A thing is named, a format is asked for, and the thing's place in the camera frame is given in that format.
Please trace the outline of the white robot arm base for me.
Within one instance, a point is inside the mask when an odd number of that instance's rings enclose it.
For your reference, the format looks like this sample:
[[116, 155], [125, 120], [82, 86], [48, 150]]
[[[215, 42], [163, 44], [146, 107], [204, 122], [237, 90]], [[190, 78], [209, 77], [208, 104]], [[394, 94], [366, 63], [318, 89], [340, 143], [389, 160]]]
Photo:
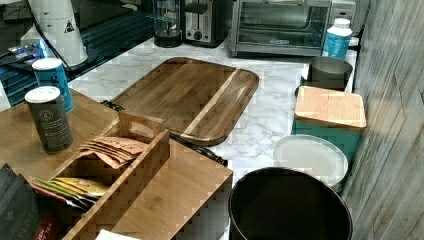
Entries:
[[74, 16], [72, 0], [24, 0], [32, 20], [21, 42], [39, 43], [44, 58], [57, 58], [65, 67], [82, 71], [90, 63]]

